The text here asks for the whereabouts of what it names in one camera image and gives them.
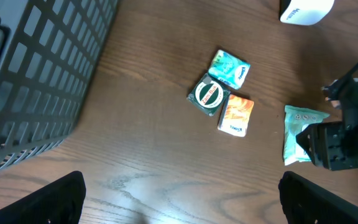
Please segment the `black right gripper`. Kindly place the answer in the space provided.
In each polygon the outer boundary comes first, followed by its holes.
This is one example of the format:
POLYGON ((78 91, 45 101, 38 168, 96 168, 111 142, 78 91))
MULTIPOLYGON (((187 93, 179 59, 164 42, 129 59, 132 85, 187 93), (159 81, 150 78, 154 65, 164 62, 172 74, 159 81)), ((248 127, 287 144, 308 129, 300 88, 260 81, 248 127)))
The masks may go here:
POLYGON ((310 124, 296 135, 296 142, 316 167, 331 171, 358 168, 358 133, 340 121, 310 124))

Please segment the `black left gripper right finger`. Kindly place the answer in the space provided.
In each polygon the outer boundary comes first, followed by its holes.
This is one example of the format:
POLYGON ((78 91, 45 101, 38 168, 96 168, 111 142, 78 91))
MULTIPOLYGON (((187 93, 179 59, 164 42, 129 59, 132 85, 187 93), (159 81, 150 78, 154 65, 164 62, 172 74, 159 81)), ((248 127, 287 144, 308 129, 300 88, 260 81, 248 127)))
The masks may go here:
POLYGON ((358 207, 308 179, 286 171, 278 189, 289 224, 358 224, 358 207))

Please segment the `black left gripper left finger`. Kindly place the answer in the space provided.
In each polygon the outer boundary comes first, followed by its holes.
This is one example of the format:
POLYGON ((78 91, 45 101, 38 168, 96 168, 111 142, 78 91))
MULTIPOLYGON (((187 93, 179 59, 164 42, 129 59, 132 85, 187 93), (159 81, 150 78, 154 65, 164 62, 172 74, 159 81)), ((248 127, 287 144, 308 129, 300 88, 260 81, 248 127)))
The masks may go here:
POLYGON ((0 224, 73 223, 81 217, 86 196, 83 174, 73 171, 0 209, 0 224))

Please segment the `teal small packet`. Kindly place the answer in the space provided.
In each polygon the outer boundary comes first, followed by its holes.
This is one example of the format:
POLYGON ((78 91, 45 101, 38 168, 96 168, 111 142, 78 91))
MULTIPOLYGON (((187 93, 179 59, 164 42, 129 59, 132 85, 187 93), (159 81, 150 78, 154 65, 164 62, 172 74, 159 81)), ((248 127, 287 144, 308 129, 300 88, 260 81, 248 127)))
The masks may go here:
POLYGON ((295 162, 311 161, 307 153, 296 142, 296 136, 310 124, 322 123, 328 117, 328 113, 321 111, 291 105, 285 106, 283 160, 286 166, 295 162))

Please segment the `orange small box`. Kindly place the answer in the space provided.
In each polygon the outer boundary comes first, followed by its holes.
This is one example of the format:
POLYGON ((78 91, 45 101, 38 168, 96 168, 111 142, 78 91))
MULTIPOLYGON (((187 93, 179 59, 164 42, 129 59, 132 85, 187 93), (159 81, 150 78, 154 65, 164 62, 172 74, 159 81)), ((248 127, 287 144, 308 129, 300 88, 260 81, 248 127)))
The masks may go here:
POLYGON ((230 94, 220 115, 218 129, 233 136, 244 137, 253 107, 252 100, 230 94))

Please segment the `teal tissue pack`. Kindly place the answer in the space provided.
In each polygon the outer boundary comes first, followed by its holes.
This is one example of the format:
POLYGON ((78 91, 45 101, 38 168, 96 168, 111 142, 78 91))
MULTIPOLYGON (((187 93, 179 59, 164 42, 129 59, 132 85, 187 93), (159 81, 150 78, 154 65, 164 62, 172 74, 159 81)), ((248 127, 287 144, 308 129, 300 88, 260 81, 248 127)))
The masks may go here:
POLYGON ((208 68, 208 74, 238 90, 243 85, 249 70, 249 63, 223 50, 218 50, 208 68))

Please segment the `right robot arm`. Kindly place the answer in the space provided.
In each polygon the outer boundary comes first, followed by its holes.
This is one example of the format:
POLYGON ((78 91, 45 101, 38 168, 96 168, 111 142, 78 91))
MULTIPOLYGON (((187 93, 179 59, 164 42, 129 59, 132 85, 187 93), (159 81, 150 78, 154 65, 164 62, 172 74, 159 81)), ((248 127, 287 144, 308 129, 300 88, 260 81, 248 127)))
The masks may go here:
POLYGON ((331 171, 358 168, 358 79, 339 88, 342 120, 309 125, 296 142, 316 167, 331 171))

